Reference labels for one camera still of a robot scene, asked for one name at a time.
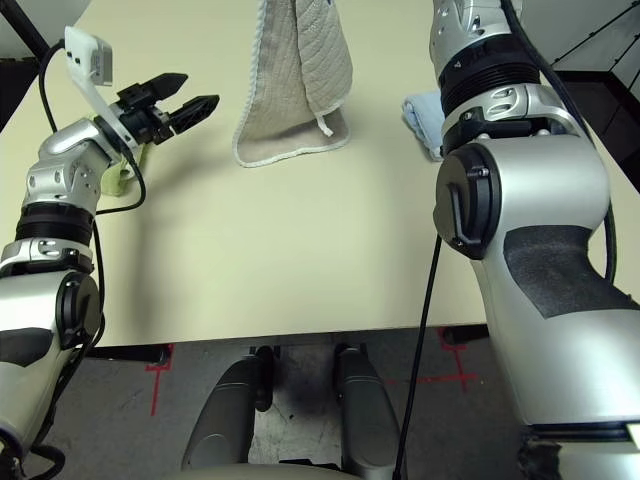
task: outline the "beige towel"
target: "beige towel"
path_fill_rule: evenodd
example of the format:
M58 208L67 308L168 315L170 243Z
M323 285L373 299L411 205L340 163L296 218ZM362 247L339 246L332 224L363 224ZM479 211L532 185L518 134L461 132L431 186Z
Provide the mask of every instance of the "beige towel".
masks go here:
M233 139L245 167L343 146L351 58L335 0L261 0L250 93Z

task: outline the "white wall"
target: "white wall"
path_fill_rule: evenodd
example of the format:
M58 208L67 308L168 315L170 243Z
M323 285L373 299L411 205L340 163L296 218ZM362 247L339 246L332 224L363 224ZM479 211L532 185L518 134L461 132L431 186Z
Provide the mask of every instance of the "white wall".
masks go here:
M18 0L29 19L49 43L64 36L65 25L73 25L91 0ZM11 25L0 15L0 58L32 57Z
M540 53L553 62L630 5L631 0L524 0L522 22ZM625 14L554 68L607 71L636 34L640 34L640 7ZM640 41L616 66L614 73L629 86L638 67ZM638 83L640 80L632 92L640 99Z

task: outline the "table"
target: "table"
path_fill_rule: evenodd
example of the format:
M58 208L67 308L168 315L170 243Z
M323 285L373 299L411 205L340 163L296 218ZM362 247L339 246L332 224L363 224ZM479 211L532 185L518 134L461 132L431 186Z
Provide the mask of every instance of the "table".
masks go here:
M431 2L340 2L354 64L344 148L258 169L238 166L231 138L248 92L255 1L94 0L77 25L114 51L114 87L162 72L190 76L173 110L221 95L205 123L150 151L149 194L135 212L99 218L107 282L101 345L416 326L436 232L438 165L401 120L407 94L436 88ZM59 126L90 109L61 55L47 74ZM31 86L0 136L0 239L13 238L27 168L49 135ZM618 221L617 285L640 298L634 215L640 197L604 147ZM103 197L101 208L137 198ZM602 232L591 256L604 264ZM485 321L468 261L443 248L430 325Z

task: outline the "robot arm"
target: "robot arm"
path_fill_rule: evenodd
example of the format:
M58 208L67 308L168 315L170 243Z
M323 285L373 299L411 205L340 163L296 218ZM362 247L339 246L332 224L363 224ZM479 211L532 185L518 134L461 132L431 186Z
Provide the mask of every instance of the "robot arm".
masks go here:
M551 446L556 473L637 478L640 306L587 257L610 202L602 160L540 84L500 0L434 9L446 116L438 233L471 259L515 405L530 437Z
M65 48L74 82L99 115L42 144L27 174L15 241L0 259L0 468L8 465L16 477L100 325L89 244L102 175L121 155L132 159L132 150L204 120L219 100L197 97L162 112L156 102L187 79L174 73L132 85L107 105L95 85L111 81L111 48L70 27Z

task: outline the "black cable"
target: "black cable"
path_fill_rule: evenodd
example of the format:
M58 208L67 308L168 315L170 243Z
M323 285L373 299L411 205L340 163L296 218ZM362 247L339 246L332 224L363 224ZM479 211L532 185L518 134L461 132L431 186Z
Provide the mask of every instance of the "black cable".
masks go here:
M604 240L607 247L607 265L605 268L604 278L610 283L616 278L616 267L618 266L618 252L615 245L616 242L616 222L613 217L613 208L609 204L609 210L604 217Z
M393 480L401 480L402 464L404 462L404 452L407 445L407 435L409 433L409 422L411 421L411 411L413 410L413 400L416 395L416 386L418 384L418 373L420 371L420 358L422 357L422 346L424 344L424 334L427 331L427 316L429 315L429 305L431 304L431 295L433 293L433 284L436 279L436 270L438 268L438 259L440 258L440 247L442 246L442 238L436 237L436 244L433 248L433 256L431 257L431 268L429 269L429 280L427 281L427 291L424 296L424 306L422 307L422 318L420 319L420 330L418 331L418 342L416 343L416 351L413 356L413 366L411 367L411 380L409 383L409 394L407 396L407 405L404 410L404 420L402 421L402 430L400 431L400 440L398 442L398 454L396 456L396 467L393 470Z
M64 453L50 445L34 445L31 447L31 453L35 453L39 457L45 458L53 462L53 466L44 473L31 477L30 480L51 480L59 474L64 468Z
M580 128L589 139L589 141L594 144L593 138L591 137L591 132L587 127L584 118L580 114L577 105L571 98L571 94L567 87L564 85L558 74L551 68L551 66L547 63L542 55L538 52L536 47L533 46L531 40L527 36L527 33L522 28L520 21L518 20L518 16L516 15L516 11L511 4L511 0L500 0L500 5L502 10L504 11L505 18L507 19L507 23L509 24L509 28L511 32L520 40L522 47L525 49L531 60L536 64L536 66L540 69L542 74L547 78L553 89L556 91L562 103L564 103L567 111L571 114L571 116L576 120ZM604 220L604 235L605 235L605 245L607 251L607 270L605 272L605 279L613 284L613 280L615 277L616 271L616 259L618 257L618 242L616 239L616 228L615 221L613 217L613 208L609 205L609 209L607 210L607 215Z
M51 114L51 108L49 107L49 101L47 100L47 92L44 85L44 77L47 72L47 67L49 66L49 62L55 55L58 50L64 48L64 40L60 39L58 43L55 43L48 51L45 53L44 57L42 57L42 61L40 62L40 66L38 67L38 89L40 90L40 99L42 100L42 106L44 107L44 113L47 115L47 120L49 120L49 125L51 125L51 130L54 132L58 131L58 127L56 126L56 122L53 120L53 115Z
M98 272L98 293L100 294L100 327L96 332L96 335L93 337L93 341L91 342L91 348L94 348L102 335L104 334L104 330L106 327L106 320L104 318L104 298L106 296L105 293L105 281L104 281L104 269L102 268L102 245L100 243L100 232L98 231L98 220L94 219L93 221L93 243L96 249L96 270Z
M118 212L126 212L129 210L134 210L138 208L140 205L142 205L145 199L147 198L147 186L144 183L144 178L142 178L142 172L140 171L138 164L133 158L133 154L131 153L131 150L129 150L129 148L126 145L124 145L124 143L121 143L120 149L123 155L125 156L125 158L127 159L127 163L131 166L131 170L133 170L133 174L136 176L136 179L138 180L138 184L140 185L140 197L138 198L138 201L136 201L135 203L132 203L131 205L127 205L126 207L107 208L106 210L99 210L96 213L96 215L105 215L107 213L118 213Z

